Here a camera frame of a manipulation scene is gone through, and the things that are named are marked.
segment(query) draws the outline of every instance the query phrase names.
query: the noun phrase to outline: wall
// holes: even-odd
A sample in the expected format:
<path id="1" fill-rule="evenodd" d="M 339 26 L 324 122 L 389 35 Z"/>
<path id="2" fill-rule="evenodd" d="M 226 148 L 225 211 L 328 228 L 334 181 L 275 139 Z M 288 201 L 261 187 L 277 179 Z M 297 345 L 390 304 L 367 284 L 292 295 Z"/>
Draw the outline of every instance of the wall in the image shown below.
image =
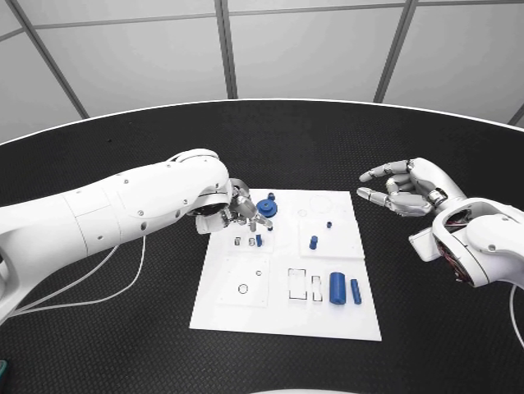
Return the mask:
<path id="1" fill-rule="evenodd" d="M 0 142 L 225 98 L 390 103 L 524 127 L 524 1 L 0 0 Z"/>

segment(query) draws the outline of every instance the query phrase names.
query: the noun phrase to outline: cable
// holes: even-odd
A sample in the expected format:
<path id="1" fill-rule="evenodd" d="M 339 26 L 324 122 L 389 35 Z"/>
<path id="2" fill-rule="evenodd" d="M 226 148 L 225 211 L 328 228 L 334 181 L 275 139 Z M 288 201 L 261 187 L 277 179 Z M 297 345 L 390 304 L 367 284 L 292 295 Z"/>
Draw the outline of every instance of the cable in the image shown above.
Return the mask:
<path id="1" fill-rule="evenodd" d="M 109 300 L 111 298 L 114 298 L 115 296 L 122 294 L 131 288 L 132 284 L 135 283 L 137 278 L 140 277 L 144 255 L 145 255 L 145 236 L 142 236 L 141 259 L 140 259 L 140 267 L 137 268 L 137 274 L 134 276 L 134 279 L 131 280 L 131 283 L 119 291 L 116 291 L 112 295 L 108 295 L 106 297 L 101 298 L 99 300 L 75 302 L 72 304 L 50 305 L 50 306 L 43 306 L 42 308 L 34 308 L 34 309 L 26 309 L 23 311 L 16 311 L 10 317 L 18 316 L 20 314 L 29 314 L 31 312 L 39 312 L 39 311 L 47 310 L 47 309 L 67 308 L 69 306 L 91 305 L 91 304 L 96 304 L 99 302 L 104 302 L 104 301 Z"/>
<path id="2" fill-rule="evenodd" d="M 111 255 L 114 254 L 116 249 L 116 246 L 114 247 L 114 249 L 111 250 L 111 252 L 108 253 L 108 255 L 105 256 L 104 260 L 99 262 L 99 264 L 91 269 L 91 271 L 80 277 L 78 278 L 69 285 L 66 285 L 60 290 L 56 290 L 53 293 L 50 293 L 49 295 L 46 295 L 43 298 L 40 298 L 39 300 L 36 300 L 34 302 L 31 302 L 30 304 L 27 304 L 26 306 L 21 306 L 21 308 L 16 309 L 16 312 L 23 312 L 24 310 L 30 309 L 33 306 L 39 305 L 40 303 L 43 303 L 46 300 L 49 300 L 53 296 L 57 296 L 63 291 L 66 291 L 72 286 L 75 286 L 98 269 L 99 267 L 104 265 L 104 263 L 108 261 Z"/>
<path id="3" fill-rule="evenodd" d="M 516 337 L 519 338 L 520 341 L 520 346 L 524 349 L 524 341 L 522 341 L 522 337 L 520 337 L 520 333 L 519 333 L 519 328 L 516 327 L 516 321 L 513 319 L 513 291 L 516 290 L 516 285 L 513 285 L 513 289 L 510 290 L 510 297 L 507 300 L 507 308 L 510 311 L 510 321 L 513 322 L 513 333 L 516 334 Z"/>

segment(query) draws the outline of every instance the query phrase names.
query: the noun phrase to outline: white board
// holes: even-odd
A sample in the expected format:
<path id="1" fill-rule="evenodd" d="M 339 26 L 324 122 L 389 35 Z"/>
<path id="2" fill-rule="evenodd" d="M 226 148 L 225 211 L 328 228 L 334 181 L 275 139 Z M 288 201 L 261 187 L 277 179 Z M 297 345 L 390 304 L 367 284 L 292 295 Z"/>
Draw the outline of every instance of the white board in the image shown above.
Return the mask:
<path id="1" fill-rule="evenodd" d="M 251 232 L 248 226 L 230 224 L 210 234 L 189 327 L 379 341 L 350 194 L 251 190 L 253 202 L 265 199 L 269 191 L 277 203 L 274 230 L 258 226 Z M 248 244 L 256 234 L 259 247 Z M 308 248 L 311 236 L 317 236 L 314 250 Z M 344 274 L 344 305 L 328 302 L 331 272 Z M 350 279 L 359 283 L 359 305 Z"/>

